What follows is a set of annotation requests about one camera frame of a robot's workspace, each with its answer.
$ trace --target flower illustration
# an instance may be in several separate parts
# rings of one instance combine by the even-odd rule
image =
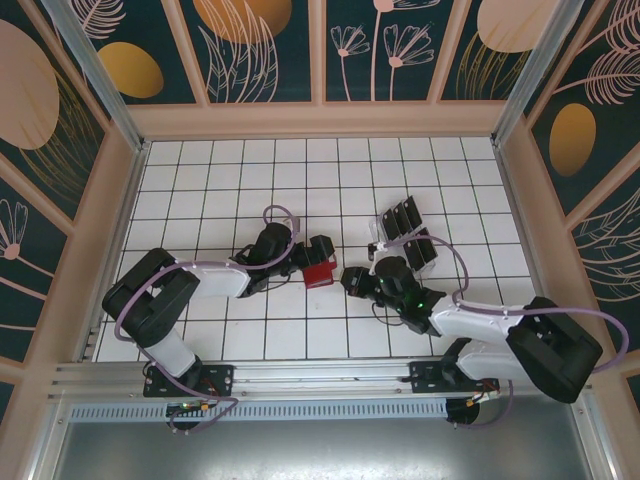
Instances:
[[[20,255],[20,243],[27,228],[29,210],[16,202],[14,213],[6,199],[0,200],[0,258],[15,260]]]
[[[393,100],[393,80],[396,68],[410,65],[420,65],[433,60],[433,49],[427,49],[431,44],[429,27],[406,27],[398,37],[398,25],[384,29],[384,46],[387,49],[389,65],[391,66],[391,84],[389,100]]]
[[[373,6],[378,11],[376,25],[373,29],[373,49],[371,50],[371,101],[376,101],[376,53],[378,50],[378,32],[380,31],[380,18],[383,13],[394,10],[418,10],[421,8],[435,7],[440,0],[373,0]]]
[[[331,29],[331,39],[340,55],[340,63],[342,65],[342,81],[344,83],[344,91],[347,94],[347,101],[351,101],[349,87],[347,85],[347,74],[344,67],[344,59],[351,55],[360,55],[371,49],[369,42],[366,42],[366,35],[362,31],[362,25],[359,27],[346,27],[344,32],[342,27],[333,27]]]
[[[418,10],[419,8],[433,7],[440,3],[440,0],[373,0],[373,6],[382,13],[393,10]]]
[[[53,277],[51,272],[34,265],[20,256],[20,244],[22,243],[24,232],[27,228],[28,217],[29,209],[22,203],[16,202],[14,210],[11,211],[9,202],[4,198],[0,200],[0,260],[18,260],[40,273]],[[12,282],[4,277],[0,277],[0,283],[40,300],[47,298],[46,295],[31,290],[24,285]],[[0,324],[0,327],[10,328],[4,324]]]

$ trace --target cable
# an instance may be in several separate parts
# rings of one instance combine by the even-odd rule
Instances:
[[[282,282],[280,285],[277,285],[277,286],[275,286],[275,287],[269,287],[269,288],[266,288],[266,289],[264,289],[264,290],[262,290],[262,291],[263,291],[263,292],[272,292],[272,291],[274,291],[274,290],[277,290],[277,289],[279,289],[280,287],[284,287],[287,283],[289,283],[289,280],[291,280],[291,274],[287,275],[286,280],[285,280],[284,282]]]
[[[616,354],[615,357],[613,357],[608,362],[605,362],[602,365],[594,368],[592,373],[602,372],[604,370],[607,370],[617,365],[624,359],[625,354],[629,350],[629,333],[627,332],[627,329],[624,327],[624,325],[622,325],[622,323],[620,323],[620,321],[617,318],[615,318],[612,315],[609,315],[608,313],[601,312],[599,310],[591,310],[588,308],[577,308],[577,307],[537,308],[537,309],[531,309],[531,310],[524,310],[524,309],[508,310],[505,308],[503,310],[497,310],[497,309],[480,308],[480,307],[472,307],[469,305],[465,305],[460,300],[460,296],[465,290],[469,288],[469,270],[467,269],[467,265],[464,263],[462,256],[454,248],[453,245],[442,240],[441,238],[434,237],[433,235],[415,235],[412,237],[407,237],[404,239],[387,242],[384,244],[384,247],[385,248],[396,247],[396,246],[404,245],[405,243],[413,240],[435,241],[440,245],[444,245],[449,250],[451,250],[451,252],[453,253],[453,256],[456,258],[456,260],[458,260],[458,263],[460,263],[460,266],[462,267],[464,283],[462,287],[460,287],[458,290],[456,290],[451,294],[451,298],[453,299],[453,302],[456,304],[456,306],[461,310],[466,310],[467,312],[472,312],[472,313],[479,313],[482,315],[500,315],[505,317],[519,317],[524,315],[547,315],[550,313],[578,313],[578,314],[585,314],[585,315],[594,315],[594,316],[603,318],[608,322],[610,322],[614,327],[616,327],[620,331],[620,333],[622,334],[622,345],[620,346],[620,350],[618,350],[618,353]]]
[[[400,323],[389,323],[389,321],[387,320],[386,322],[384,320],[382,320],[377,314],[376,314],[376,307],[377,304],[376,302],[372,302],[371,303],[371,313],[373,313],[373,316],[376,317],[376,320],[378,320],[380,323],[382,323],[383,325],[388,325],[390,327],[399,327],[402,325],[402,322]]]
[[[154,283],[156,283],[159,279],[161,279],[162,277],[164,277],[165,275],[171,273],[174,270],[178,270],[179,268],[192,269],[192,268],[196,268],[198,266],[202,266],[202,267],[235,268],[235,269],[240,270],[240,271],[263,270],[263,269],[272,267],[273,265],[276,265],[276,264],[280,263],[282,260],[284,260],[289,255],[289,253],[291,253],[291,250],[293,250],[293,247],[294,247],[295,242],[296,242],[296,236],[299,233],[297,222],[296,222],[296,217],[289,210],[287,210],[285,207],[283,207],[281,205],[269,205],[262,212],[262,220],[264,221],[265,224],[269,223],[269,221],[267,219],[267,214],[272,210],[280,210],[280,211],[282,211],[287,216],[287,218],[289,218],[289,220],[291,221],[291,241],[289,242],[289,245],[287,245],[287,248],[282,253],[282,255],[280,255],[279,257],[275,258],[274,260],[271,260],[271,261],[265,263],[264,265],[237,265],[237,264],[231,264],[231,263],[228,263],[228,262],[218,262],[218,261],[210,261],[210,260],[174,263],[173,265],[170,265],[170,266],[164,268],[163,270],[160,270],[155,275],[153,275],[151,278],[149,278],[149,280],[147,280],[144,284],[142,284],[142,286],[132,295],[132,297],[129,299],[129,301],[125,304],[124,308],[120,312],[120,315],[118,315],[118,318],[116,319],[116,325],[115,325],[115,329],[114,329],[114,334],[115,334],[116,338],[118,340],[123,341],[123,342],[135,343],[135,341],[132,338],[125,337],[120,332],[120,329],[122,328],[122,322],[124,322],[124,319],[126,318],[127,314],[129,313],[129,311],[131,310],[133,305],[135,305],[135,303],[147,291],[147,289],[149,287],[151,287]],[[196,432],[198,432],[200,430],[203,430],[203,429],[213,425],[214,423],[216,423],[220,418],[222,418],[227,413],[229,413],[238,404],[238,399],[237,398],[234,398],[234,397],[220,397],[220,396],[217,396],[217,395],[207,395],[207,394],[203,394],[202,392],[198,392],[196,390],[193,390],[191,388],[188,388],[188,387],[182,385],[169,372],[167,372],[164,369],[164,367],[162,365],[160,365],[156,361],[155,358],[153,358],[153,355],[151,355],[149,352],[147,352],[144,348],[140,347],[139,345],[138,345],[138,349],[140,350],[140,352],[142,352],[142,354],[144,356],[146,356],[152,362],[152,365],[154,365],[167,378],[167,380],[169,380],[173,385],[175,385],[177,388],[179,388],[183,392],[188,393],[189,395],[194,396],[196,398],[204,398],[205,400],[212,400],[212,401],[215,401],[215,402],[218,402],[218,403],[219,402],[230,402],[231,403],[231,405],[229,405],[228,407],[224,408],[222,411],[220,411],[212,419],[210,419],[210,420],[208,420],[206,422],[200,422],[198,425],[196,425],[195,427],[193,427],[193,428],[191,428],[189,430],[178,430],[177,428],[175,428],[173,426],[173,419],[175,418],[175,414],[172,415],[170,420],[169,420],[169,423],[172,426],[174,433],[181,432],[183,435],[189,435],[190,432],[196,433]]]
[[[507,418],[507,415],[509,415],[509,412],[511,411],[512,406],[513,406],[513,382],[509,380],[509,400],[507,401],[507,406],[502,411],[502,413],[500,413],[500,415],[498,415],[493,420],[487,423],[481,423],[480,425],[465,425],[462,423],[457,423],[455,424],[455,426],[464,428],[466,430],[482,430],[484,428],[495,427],[500,422],[502,422],[505,418]]]

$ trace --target vented metal strip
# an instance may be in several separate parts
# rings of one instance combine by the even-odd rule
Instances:
[[[167,403],[79,404],[71,410],[69,423],[166,422]],[[190,412],[176,421],[199,422],[216,415],[226,404],[202,412]],[[446,399],[336,400],[241,402],[223,421],[348,420],[375,418],[443,418]]]

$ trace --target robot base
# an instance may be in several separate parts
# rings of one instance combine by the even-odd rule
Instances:
[[[487,379],[487,384],[472,380],[464,375],[455,363],[443,360],[411,362],[410,376],[403,381],[411,383],[413,393],[473,393],[484,390],[487,384],[495,390],[500,389],[498,380]]]
[[[193,389],[205,395],[229,397],[233,387],[233,370],[233,365],[203,365],[200,369],[200,380]],[[182,398],[189,396],[167,380],[156,367],[147,368],[142,394],[146,398]]]

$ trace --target floral wallpaper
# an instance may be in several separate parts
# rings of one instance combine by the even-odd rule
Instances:
[[[426,100],[451,1],[329,0],[327,101]]]
[[[13,393],[13,385],[7,382],[0,382],[0,425],[2,425],[2,419],[9,407],[9,401],[11,400],[11,394]]]
[[[309,102],[307,0],[181,0],[211,103]]]
[[[629,351],[640,348],[640,170],[631,175],[574,230],[580,258],[603,312],[629,331]],[[620,332],[607,322],[620,347]]]
[[[532,127],[565,213],[640,142],[640,2],[612,0]]]
[[[0,179],[0,357],[24,361],[66,241]]]
[[[0,45],[0,154],[73,219],[104,131],[16,0]]]
[[[68,3],[125,103],[195,103],[160,0]],[[63,43],[57,29],[56,35]]]
[[[442,100],[506,100],[558,0],[472,0]]]

